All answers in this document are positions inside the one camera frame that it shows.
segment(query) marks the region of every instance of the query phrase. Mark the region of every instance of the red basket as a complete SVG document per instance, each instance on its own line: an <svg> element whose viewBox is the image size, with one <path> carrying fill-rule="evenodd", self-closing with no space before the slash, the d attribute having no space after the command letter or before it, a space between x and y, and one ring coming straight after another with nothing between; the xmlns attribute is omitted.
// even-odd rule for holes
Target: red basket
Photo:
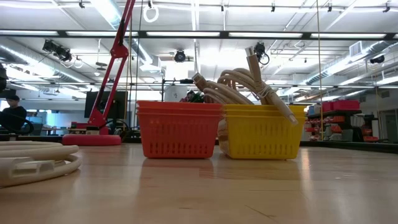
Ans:
<svg viewBox="0 0 398 224"><path fill-rule="evenodd" d="M221 110L223 105L217 103L182 103L160 101L137 101L140 108L152 109L191 109L191 110Z"/></svg>
<svg viewBox="0 0 398 224"><path fill-rule="evenodd" d="M165 113L165 114L202 114L202 115L220 115L221 110L201 110L201 109L174 109L174 108L147 108L137 107L137 111L141 113Z"/></svg>
<svg viewBox="0 0 398 224"><path fill-rule="evenodd" d="M148 158L209 158L220 115L137 113Z"/></svg>

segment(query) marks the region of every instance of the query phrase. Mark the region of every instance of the spotlight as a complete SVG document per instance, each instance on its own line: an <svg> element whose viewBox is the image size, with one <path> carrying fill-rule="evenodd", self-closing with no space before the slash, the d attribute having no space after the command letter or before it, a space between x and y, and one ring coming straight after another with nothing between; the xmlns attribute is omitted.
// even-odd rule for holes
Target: spotlight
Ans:
<svg viewBox="0 0 398 224"><path fill-rule="evenodd" d="M269 56L266 54L266 47L264 46L264 43L258 42L256 46L254 46L254 53L257 55L257 60L260 64L262 65L267 65L269 63ZM267 61L266 63L262 62L262 59L266 57Z"/></svg>
<svg viewBox="0 0 398 224"><path fill-rule="evenodd" d="M58 57L63 62L68 62L72 59L70 49L63 48L52 42L52 40L45 40L42 50L49 54L54 54L54 56Z"/></svg>
<svg viewBox="0 0 398 224"><path fill-rule="evenodd" d="M69 49L64 49L58 46L55 50L54 56L57 56L63 62L69 62L72 59L72 54Z"/></svg>
<svg viewBox="0 0 398 224"><path fill-rule="evenodd" d="M183 50L177 50L177 53L174 55L174 60L176 62L184 62L186 57Z"/></svg>
<svg viewBox="0 0 398 224"><path fill-rule="evenodd" d="M377 57L377 58L373 58L370 60L371 63L383 63L384 62L384 55Z"/></svg>

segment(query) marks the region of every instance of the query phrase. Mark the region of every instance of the table surface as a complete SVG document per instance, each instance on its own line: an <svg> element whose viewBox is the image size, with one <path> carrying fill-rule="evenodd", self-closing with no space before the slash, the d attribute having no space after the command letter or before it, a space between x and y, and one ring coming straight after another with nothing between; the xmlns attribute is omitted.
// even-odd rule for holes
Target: table surface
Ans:
<svg viewBox="0 0 398 224"><path fill-rule="evenodd" d="M291 161L146 159L81 147L80 170L0 189L1 223L395 223L398 155L303 147Z"/></svg>

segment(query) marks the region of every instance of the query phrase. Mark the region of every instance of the coiled white tube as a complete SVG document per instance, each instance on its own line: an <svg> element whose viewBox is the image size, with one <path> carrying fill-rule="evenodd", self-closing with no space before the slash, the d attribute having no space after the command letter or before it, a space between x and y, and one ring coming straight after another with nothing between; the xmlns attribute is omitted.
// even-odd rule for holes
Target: coiled white tube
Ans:
<svg viewBox="0 0 398 224"><path fill-rule="evenodd" d="M81 159L71 155L78 149L78 146L63 146L53 142L0 142L0 187L69 174L81 165Z"/></svg>
<svg viewBox="0 0 398 224"><path fill-rule="evenodd" d="M240 94L236 83L249 89L262 105L275 105L279 111L293 124L298 124L293 112L279 98L276 92L261 79L261 70L252 48L246 49L250 71L244 68L224 70L217 83L206 81L199 73L193 76L193 82L204 92L208 103L221 104L253 104Z"/></svg>

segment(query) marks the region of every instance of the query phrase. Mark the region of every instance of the ventilation duct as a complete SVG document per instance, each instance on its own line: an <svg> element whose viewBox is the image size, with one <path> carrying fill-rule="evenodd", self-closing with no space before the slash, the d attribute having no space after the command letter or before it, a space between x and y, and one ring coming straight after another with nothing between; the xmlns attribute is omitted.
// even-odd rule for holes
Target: ventilation duct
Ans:
<svg viewBox="0 0 398 224"><path fill-rule="evenodd" d="M321 77L326 78L329 77L333 74L336 74L346 68L349 68L354 65L355 62L359 60L367 60L371 59L374 57L379 57L382 54L385 54L385 50L389 49L390 47L394 46L397 42L396 41L379 41L377 43L373 42L362 42L362 50L357 50L358 52L361 53L356 53L353 54L353 56L350 55L350 53L346 53L343 56L338 57L336 60L327 63L323 68L321 72ZM319 72L314 72L310 74L310 78L305 80L306 85L312 85L313 83L317 82L320 80Z"/></svg>
<svg viewBox="0 0 398 224"><path fill-rule="evenodd" d="M119 6L113 0L90 0L92 5L97 11L104 17L104 19L112 26L114 30L119 28L119 24L122 17L122 12ZM137 39L131 39L131 49L138 55L144 64L151 64L152 57L147 51L138 43Z"/></svg>
<svg viewBox="0 0 398 224"><path fill-rule="evenodd" d="M33 68L34 73L49 76L49 78L52 75L59 75L60 77L66 76L77 82L92 82L92 80L86 78L84 75L77 73L72 69L60 66L59 62L48 57L44 57L45 56L28 49L13 40L9 40L7 38L0 39L0 58L8 58L9 62L7 63L29 65Z"/></svg>

